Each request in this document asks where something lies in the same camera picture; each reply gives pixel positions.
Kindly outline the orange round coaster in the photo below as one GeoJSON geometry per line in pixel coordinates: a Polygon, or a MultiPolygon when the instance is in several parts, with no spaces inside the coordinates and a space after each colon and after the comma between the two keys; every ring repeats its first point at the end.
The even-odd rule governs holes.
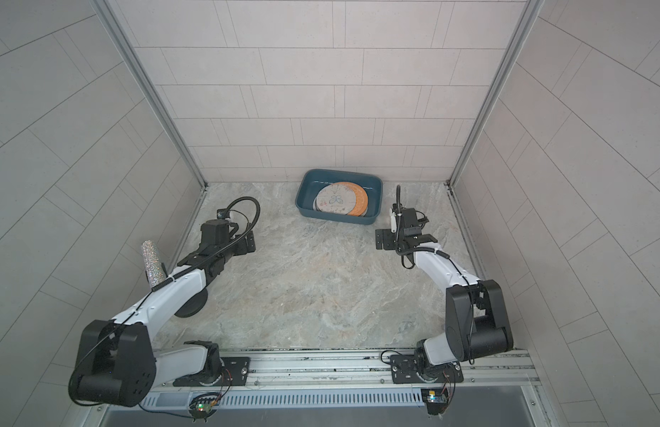
{"type": "Polygon", "coordinates": [[[341,185],[345,186],[347,189],[352,190],[356,196],[356,203],[352,210],[349,212],[350,216],[364,216],[368,208],[368,196],[365,189],[356,183],[349,183],[348,181],[342,181],[341,185]]]}

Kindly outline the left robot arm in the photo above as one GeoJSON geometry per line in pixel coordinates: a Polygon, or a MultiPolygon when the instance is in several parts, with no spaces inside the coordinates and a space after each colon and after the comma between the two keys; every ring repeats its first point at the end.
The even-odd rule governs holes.
{"type": "Polygon", "coordinates": [[[156,350],[153,340],[171,317],[187,318],[205,307],[207,288],[234,256],[256,249],[253,224],[244,231],[228,219],[205,222],[199,247],[167,278],[111,320],[94,320],[82,332],[68,396],[80,406],[134,407],[150,390],[176,379],[203,385],[224,375],[216,343],[190,341],[176,350],[156,350]]]}

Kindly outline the pale butterfly coaster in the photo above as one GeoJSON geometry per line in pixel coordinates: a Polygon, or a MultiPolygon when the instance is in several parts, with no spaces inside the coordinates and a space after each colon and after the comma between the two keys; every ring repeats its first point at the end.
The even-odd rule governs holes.
{"type": "Polygon", "coordinates": [[[349,183],[324,187],[314,199],[314,209],[322,213],[348,215],[357,206],[357,194],[349,183]]]}

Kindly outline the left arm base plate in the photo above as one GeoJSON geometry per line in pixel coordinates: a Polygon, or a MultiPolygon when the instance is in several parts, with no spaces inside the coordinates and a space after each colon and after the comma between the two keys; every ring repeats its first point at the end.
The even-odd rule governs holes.
{"type": "Polygon", "coordinates": [[[197,375],[186,375],[173,381],[174,387],[228,387],[246,385],[251,359],[226,357],[221,359],[221,373],[214,379],[200,381],[197,375]]]}

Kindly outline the teal storage box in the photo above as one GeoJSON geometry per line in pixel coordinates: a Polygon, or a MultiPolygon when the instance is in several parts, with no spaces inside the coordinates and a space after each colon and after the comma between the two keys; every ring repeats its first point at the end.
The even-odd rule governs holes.
{"type": "Polygon", "coordinates": [[[361,225],[373,224],[381,213],[383,183],[372,174],[312,169],[306,172],[296,197],[296,206],[303,216],[332,222],[347,222],[361,225]],[[322,190],[336,183],[356,184],[365,194],[365,213],[349,215],[347,213],[323,212],[314,208],[317,196],[322,190]]]}

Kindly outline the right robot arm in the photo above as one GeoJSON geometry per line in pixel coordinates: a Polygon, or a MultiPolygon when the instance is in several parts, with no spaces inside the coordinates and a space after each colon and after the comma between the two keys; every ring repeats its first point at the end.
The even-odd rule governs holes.
{"type": "Polygon", "coordinates": [[[422,270],[445,295],[445,330],[415,349],[416,372],[431,379],[458,362],[508,352],[514,347],[502,288],[493,279],[467,272],[433,236],[429,218],[396,202],[391,225],[376,231],[376,248],[395,252],[407,270],[422,270]]]}

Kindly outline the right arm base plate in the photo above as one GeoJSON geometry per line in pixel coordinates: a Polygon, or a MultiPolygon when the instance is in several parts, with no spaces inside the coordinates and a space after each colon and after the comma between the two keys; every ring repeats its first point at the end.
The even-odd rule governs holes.
{"type": "Polygon", "coordinates": [[[460,384],[464,382],[463,371],[457,361],[431,366],[417,355],[392,354],[390,366],[394,384],[460,384]]]}

